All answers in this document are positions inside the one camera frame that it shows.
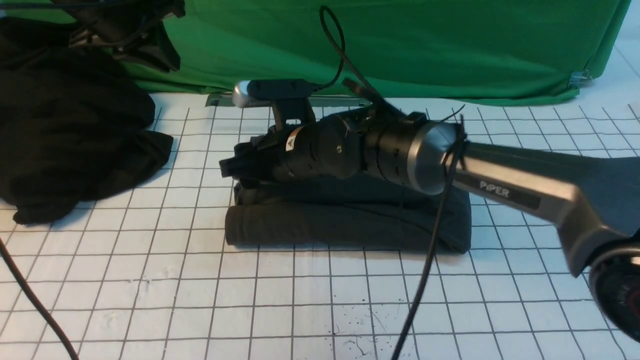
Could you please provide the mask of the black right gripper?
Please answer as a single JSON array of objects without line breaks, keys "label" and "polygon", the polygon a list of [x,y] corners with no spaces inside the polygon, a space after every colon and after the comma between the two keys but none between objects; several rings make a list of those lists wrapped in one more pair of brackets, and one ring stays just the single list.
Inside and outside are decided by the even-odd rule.
[{"label": "black right gripper", "polygon": [[321,176],[346,179],[366,168],[363,135],[348,116],[332,114],[306,125],[271,128],[234,147],[219,162],[221,176],[238,181],[285,183]]}]

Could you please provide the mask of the gray right robot arm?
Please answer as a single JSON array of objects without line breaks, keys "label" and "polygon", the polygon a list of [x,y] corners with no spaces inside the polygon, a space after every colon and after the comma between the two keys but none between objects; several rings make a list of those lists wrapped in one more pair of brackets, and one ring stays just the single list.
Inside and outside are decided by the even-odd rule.
[{"label": "gray right robot arm", "polygon": [[275,126],[219,162],[238,181],[291,182],[364,173],[427,195],[451,187],[552,224],[569,273],[589,269],[599,310],[639,341],[639,158],[597,158],[475,143],[463,121],[422,112],[337,112]]}]

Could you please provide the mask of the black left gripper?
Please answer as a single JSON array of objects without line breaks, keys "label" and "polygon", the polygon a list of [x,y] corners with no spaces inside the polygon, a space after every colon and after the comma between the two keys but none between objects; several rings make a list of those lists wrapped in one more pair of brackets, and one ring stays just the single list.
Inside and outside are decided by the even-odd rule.
[{"label": "black left gripper", "polygon": [[137,63],[163,73],[180,69],[181,58],[163,25],[183,18],[183,0],[53,0],[79,28],[69,46],[108,49],[115,60]]}]

